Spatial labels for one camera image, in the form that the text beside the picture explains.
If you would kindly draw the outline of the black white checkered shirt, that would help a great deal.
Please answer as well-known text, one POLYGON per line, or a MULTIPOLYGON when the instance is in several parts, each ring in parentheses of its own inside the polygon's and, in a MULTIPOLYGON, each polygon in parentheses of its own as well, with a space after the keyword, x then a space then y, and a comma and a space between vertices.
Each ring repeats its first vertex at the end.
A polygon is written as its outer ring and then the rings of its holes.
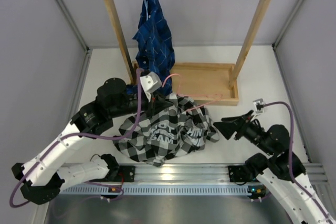
POLYGON ((166 160, 202 151, 208 141, 219 141, 205 107, 175 93, 165 99, 172 103, 170 107, 151 118, 141 113, 132 134, 114 142, 119 152, 135 162, 160 167, 166 160))

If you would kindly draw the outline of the pink wire hanger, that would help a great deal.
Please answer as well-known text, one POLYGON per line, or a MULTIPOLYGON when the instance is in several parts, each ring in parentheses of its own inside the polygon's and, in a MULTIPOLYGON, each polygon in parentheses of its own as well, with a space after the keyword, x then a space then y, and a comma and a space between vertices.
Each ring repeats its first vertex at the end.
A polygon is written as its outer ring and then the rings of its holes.
POLYGON ((172 86, 173 86, 173 83, 172 83, 172 82, 173 82, 172 77, 173 77, 173 76, 178 76, 178 77, 179 77, 179 84, 178 84, 177 90, 176 90, 176 92, 172 91, 172 92, 174 92, 177 96, 180 96, 180 97, 189 97, 189 98, 207 98, 207 102, 206 102, 206 103, 201 104, 201 105, 198 105, 198 106, 196 106, 196 107, 194 107, 194 108, 191 108, 191 109, 189 109, 189 111, 191 111, 191 110, 195 110, 195 109, 197 109, 197 108, 201 108, 201 107, 203 107, 203 106, 212 104, 212 103, 214 103, 214 102, 216 102, 216 101, 220 101, 220 100, 222 99, 222 95, 220 95, 220 97, 217 98, 217 97, 216 97, 217 94, 214 94, 214 95, 205 95, 205 94, 182 94, 182 93, 180 93, 180 89, 181 89, 181 84, 182 84, 182 81, 183 81, 183 77, 182 77, 180 74, 178 74, 178 73, 173 73, 173 74, 170 74, 169 76, 167 76, 167 77, 164 79, 164 81, 163 81, 161 87, 164 88, 165 85, 166 85, 166 83, 167 83, 167 81, 168 81, 168 79, 171 79, 171 89, 172 89, 172 86))

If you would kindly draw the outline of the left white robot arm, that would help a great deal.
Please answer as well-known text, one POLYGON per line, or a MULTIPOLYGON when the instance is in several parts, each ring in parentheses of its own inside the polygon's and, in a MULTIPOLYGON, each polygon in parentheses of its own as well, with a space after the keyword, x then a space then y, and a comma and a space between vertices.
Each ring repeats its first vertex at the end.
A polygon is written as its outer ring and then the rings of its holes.
POLYGON ((64 130, 38 155, 12 167, 18 184, 10 200, 19 190, 27 202, 43 205, 67 188, 95 179, 114 181, 119 164, 110 154, 95 161, 63 167, 67 159, 95 139, 119 141, 131 137, 139 125, 141 112, 153 116, 170 106, 158 93, 162 82, 157 74, 138 74, 137 92, 127 93, 127 85, 120 78, 111 78, 97 89, 94 101, 84 105, 65 126, 64 130), (135 114, 131 128, 121 136, 108 137, 103 133, 113 127, 113 119, 135 114))

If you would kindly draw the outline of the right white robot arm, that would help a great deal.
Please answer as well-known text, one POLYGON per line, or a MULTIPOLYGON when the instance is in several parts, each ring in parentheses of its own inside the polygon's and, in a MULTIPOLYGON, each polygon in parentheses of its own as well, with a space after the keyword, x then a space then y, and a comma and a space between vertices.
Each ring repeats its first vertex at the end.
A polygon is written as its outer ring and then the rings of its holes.
POLYGON ((292 223, 335 223, 314 190, 300 158, 290 150, 290 134, 281 124, 268 130, 253 111, 222 118, 214 126, 229 140, 247 139, 261 151, 242 165, 228 167, 229 180, 237 185, 260 182, 265 189, 250 188, 250 199, 261 201, 268 193, 281 204, 292 223))

